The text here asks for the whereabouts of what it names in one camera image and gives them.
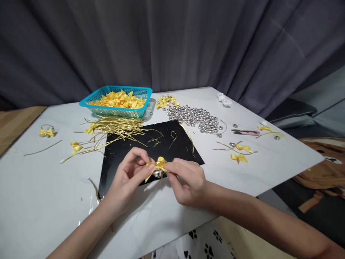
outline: blue plastic basket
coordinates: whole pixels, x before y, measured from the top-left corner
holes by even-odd
[[[113,107],[90,105],[91,101],[96,102],[96,100],[100,100],[102,98],[102,95],[107,95],[110,92],[120,92],[121,90],[124,90],[127,95],[133,91],[133,95],[137,96],[137,98],[142,97],[143,99],[146,99],[144,107],[141,109],[124,109],[124,108],[113,108]],[[83,99],[79,103],[79,105],[82,107],[88,108],[94,114],[98,114],[98,115],[141,118],[144,115],[144,112],[147,108],[151,94],[152,94],[152,89],[147,88],[147,87],[103,86],[99,88],[97,91],[90,94],[85,99]]]

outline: paw print fabric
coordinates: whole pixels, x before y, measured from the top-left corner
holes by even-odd
[[[233,247],[223,240],[212,222],[191,230],[184,236],[156,249],[152,259],[236,259]]]

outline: white table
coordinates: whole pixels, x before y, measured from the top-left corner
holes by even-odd
[[[169,93],[181,105],[206,109],[227,124],[222,139],[184,124],[205,161],[206,178],[214,183],[257,196],[323,160],[272,124],[269,126],[285,137],[276,141],[272,135],[255,139],[232,134],[233,124],[238,129],[255,130],[263,119],[235,102],[231,108],[223,107],[213,88]],[[157,100],[160,95],[151,98]],[[78,103],[49,107],[1,158],[0,258],[46,257],[97,206],[88,178],[99,185],[101,153],[78,155],[60,164],[72,154],[70,141],[90,139],[88,134],[73,133],[88,127],[79,125],[84,118],[93,119],[91,112]],[[167,119],[164,111],[154,109],[145,125]],[[57,136],[38,137],[42,124],[53,125]],[[59,140],[63,141],[51,149],[23,156]],[[217,141],[228,144],[241,140],[258,151],[247,157],[248,164],[231,160],[231,151],[212,150],[224,147]],[[139,258],[214,218],[211,213],[179,205],[167,178],[161,183],[154,181],[139,187],[128,212],[114,223],[116,233],[108,231],[90,257]]]

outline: scissors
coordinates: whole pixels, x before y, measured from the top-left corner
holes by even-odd
[[[233,134],[239,134],[239,135],[251,135],[251,136],[259,136],[260,132],[258,131],[246,131],[241,129],[232,129]]]

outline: gray curtain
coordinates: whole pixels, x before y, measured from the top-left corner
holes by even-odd
[[[343,0],[2,0],[3,109],[212,86],[267,116],[345,42]]]

